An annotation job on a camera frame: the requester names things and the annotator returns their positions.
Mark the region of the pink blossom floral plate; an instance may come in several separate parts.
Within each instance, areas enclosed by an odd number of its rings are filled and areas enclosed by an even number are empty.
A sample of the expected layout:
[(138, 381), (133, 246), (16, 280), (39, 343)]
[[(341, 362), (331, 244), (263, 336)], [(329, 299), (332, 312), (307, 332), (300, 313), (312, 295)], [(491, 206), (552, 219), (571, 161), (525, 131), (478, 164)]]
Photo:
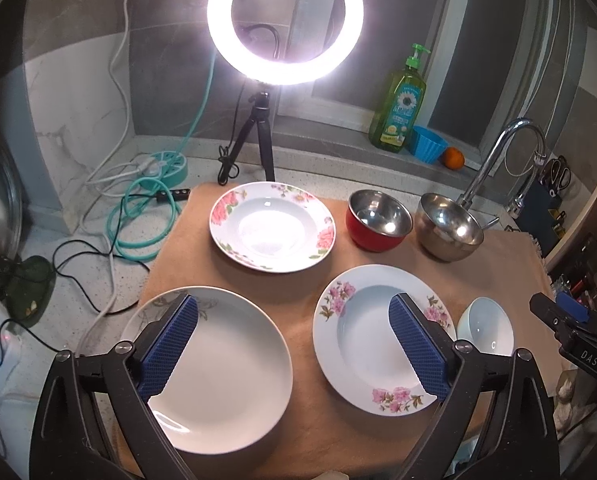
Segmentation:
[(313, 348), (327, 381), (356, 408), (385, 417), (412, 415), (436, 401), (389, 325), (389, 302), (402, 292), (429, 320), (457, 337), (436, 292), (413, 274), (384, 264), (339, 274), (323, 290), (313, 316)]

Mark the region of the light blue ceramic bowl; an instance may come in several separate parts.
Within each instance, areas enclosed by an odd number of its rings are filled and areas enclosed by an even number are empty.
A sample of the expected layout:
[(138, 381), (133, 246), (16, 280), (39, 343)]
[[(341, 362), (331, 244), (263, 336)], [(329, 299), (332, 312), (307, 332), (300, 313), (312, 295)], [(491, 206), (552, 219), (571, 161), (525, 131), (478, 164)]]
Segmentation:
[(507, 313), (487, 297), (474, 299), (463, 312), (457, 338), (474, 344), (481, 353), (511, 356), (514, 350), (513, 327)]

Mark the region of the white plate grey leaf pattern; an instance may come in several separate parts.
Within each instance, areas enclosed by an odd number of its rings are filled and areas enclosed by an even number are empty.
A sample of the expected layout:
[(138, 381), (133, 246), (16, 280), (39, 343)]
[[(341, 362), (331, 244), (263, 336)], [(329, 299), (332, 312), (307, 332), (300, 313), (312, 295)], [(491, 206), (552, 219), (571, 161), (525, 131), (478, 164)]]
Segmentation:
[(163, 392), (149, 400), (149, 407), (181, 452), (241, 451), (269, 434), (289, 405), (289, 347), (256, 304), (207, 286), (158, 295), (132, 315), (122, 337), (136, 340), (181, 295), (195, 298), (199, 322)]

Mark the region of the stainless steel bowl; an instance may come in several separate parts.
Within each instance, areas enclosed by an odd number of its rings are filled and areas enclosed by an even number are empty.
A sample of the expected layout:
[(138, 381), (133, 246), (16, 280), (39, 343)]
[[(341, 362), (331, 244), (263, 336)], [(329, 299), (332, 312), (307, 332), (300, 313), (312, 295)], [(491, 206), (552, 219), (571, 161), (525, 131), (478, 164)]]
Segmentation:
[(485, 239), (483, 228), (472, 214), (443, 195), (422, 195), (413, 219), (417, 241), (443, 262), (469, 257)]

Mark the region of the red steel bowl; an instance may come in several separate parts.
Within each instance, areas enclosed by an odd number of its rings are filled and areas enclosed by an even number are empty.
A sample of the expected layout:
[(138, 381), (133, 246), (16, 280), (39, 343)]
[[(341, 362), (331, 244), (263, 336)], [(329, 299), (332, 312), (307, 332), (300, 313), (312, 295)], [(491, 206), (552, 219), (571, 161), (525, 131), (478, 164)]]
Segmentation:
[(346, 211), (350, 238), (367, 252), (388, 252), (413, 230), (407, 207), (391, 195), (376, 190), (350, 194)]

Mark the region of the red rose floral plate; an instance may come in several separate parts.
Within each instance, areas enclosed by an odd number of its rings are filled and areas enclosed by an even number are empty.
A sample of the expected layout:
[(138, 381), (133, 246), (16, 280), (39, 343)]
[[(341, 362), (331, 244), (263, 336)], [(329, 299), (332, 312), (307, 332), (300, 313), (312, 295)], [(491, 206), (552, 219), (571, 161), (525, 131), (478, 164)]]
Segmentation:
[(279, 182), (246, 183), (210, 209), (210, 236), (248, 269), (286, 274), (307, 270), (332, 252), (336, 224), (315, 195)]

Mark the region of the white work glove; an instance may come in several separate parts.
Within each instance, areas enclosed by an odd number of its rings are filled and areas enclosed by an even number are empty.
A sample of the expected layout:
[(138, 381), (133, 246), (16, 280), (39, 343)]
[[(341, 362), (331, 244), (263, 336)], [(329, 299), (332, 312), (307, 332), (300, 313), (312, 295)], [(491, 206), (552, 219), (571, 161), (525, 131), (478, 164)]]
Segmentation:
[(562, 441), (597, 407), (597, 380), (583, 370), (565, 370), (555, 390), (553, 420)]

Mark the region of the wooden shelf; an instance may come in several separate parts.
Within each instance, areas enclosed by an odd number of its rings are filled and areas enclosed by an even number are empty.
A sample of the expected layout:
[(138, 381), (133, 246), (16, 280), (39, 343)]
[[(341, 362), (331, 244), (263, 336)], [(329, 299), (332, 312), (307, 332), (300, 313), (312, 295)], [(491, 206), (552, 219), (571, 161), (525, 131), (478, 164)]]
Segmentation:
[(543, 259), (553, 292), (597, 310), (597, 185), (564, 237)]

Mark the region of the tan cloth mat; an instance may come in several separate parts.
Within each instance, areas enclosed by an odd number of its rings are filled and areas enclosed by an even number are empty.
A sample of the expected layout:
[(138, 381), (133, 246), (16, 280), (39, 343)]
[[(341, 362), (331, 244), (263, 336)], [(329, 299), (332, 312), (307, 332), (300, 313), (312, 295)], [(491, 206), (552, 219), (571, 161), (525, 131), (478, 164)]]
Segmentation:
[(294, 370), (292, 398), (279, 425), (256, 444), (219, 456), (188, 455), (201, 479), (311, 479), (335, 470), (357, 477), (399, 466), (423, 434), (431, 410), (382, 417), (354, 408), (325, 380), (313, 352), (315, 305), (333, 278), (354, 266), (398, 266), (439, 296), (454, 318), (478, 297), (504, 307), (515, 342), (533, 352), (548, 393), (555, 393), (564, 362), (548, 330), (529, 310), (530, 297), (551, 290), (531, 237), (490, 230), (472, 256), (455, 263), (432, 259), (409, 235), (390, 252), (359, 249), (346, 231), (324, 261), (291, 274), (250, 270), (226, 257), (210, 237), (210, 209), (220, 196), (211, 183), (197, 186), (156, 258), (142, 299), (191, 285), (230, 289), (261, 307), (289, 345)]

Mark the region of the black inline light controller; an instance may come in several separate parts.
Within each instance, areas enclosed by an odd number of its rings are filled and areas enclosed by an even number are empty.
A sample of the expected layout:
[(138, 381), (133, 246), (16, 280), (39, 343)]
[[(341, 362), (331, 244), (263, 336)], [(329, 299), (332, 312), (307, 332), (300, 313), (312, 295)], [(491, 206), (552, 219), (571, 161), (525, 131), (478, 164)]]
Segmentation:
[(184, 202), (190, 197), (190, 188), (174, 188), (173, 190), (158, 191), (154, 198), (159, 204)]

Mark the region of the teal round power strip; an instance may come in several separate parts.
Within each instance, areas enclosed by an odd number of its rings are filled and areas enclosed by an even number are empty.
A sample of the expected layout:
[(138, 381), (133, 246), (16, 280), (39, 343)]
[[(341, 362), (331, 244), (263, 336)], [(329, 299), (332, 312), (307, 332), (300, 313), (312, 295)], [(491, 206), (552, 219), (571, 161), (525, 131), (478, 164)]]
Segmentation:
[(161, 151), (148, 156), (138, 167), (140, 178), (160, 180), (167, 188), (176, 188), (188, 176), (187, 157), (175, 151)]

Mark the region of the orange fruit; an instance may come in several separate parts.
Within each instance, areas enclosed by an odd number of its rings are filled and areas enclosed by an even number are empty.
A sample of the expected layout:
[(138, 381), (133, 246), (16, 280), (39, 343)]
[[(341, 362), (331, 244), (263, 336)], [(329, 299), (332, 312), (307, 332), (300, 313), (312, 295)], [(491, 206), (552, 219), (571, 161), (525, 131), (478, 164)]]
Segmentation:
[(463, 153), (453, 146), (446, 148), (443, 155), (441, 155), (440, 160), (443, 166), (453, 171), (460, 170), (465, 164)]

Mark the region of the blue ribbed cup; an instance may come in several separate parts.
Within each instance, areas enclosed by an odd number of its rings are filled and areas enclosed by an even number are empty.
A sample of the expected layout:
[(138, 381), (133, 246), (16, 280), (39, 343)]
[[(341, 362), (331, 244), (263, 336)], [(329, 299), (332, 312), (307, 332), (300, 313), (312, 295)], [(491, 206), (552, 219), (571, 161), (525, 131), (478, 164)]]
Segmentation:
[(437, 162), (447, 148), (447, 141), (439, 134), (425, 127), (413, 127), (408, 150), (420, 162), (425, 164)]

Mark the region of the green dish soap bottle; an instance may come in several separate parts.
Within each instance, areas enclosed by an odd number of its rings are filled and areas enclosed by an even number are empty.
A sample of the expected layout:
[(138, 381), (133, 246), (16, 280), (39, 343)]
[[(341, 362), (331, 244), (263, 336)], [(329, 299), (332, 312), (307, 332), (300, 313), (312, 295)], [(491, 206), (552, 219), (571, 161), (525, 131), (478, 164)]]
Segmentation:
[(369, 140), (376, 148), (399, 153), (409, 142), (426, 92), (426, 82), (420, 73), (423, 53), (430, 54), (431, 50), (422, 44), (413, 44), (405, 65), (389, 78), (369, 130)]

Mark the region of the black tripod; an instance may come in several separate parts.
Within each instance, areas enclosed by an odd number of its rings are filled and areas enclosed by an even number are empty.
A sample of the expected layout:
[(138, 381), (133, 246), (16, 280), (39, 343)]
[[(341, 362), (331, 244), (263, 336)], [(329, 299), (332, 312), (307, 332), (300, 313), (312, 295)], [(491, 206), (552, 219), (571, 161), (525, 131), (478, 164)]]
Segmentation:
[(252, 104), (250, 116), (245, 120), (237, 136), (231, 136), (227, 146), (219, 148), (220, 169), (217, 182), (226, 185), (230, 179), (235, 179), (240, 170), (236, 168), (236, 159), (241, 153), (248, 136), (253, 129), (257, 130), (260, 163), (265, 178), (269, 182), (276, 180), (274, 172), (274, 148), (272, 147), (272, 132), (270, 125), (270, 87), (259, 84), (257, 91), (248, 100)]

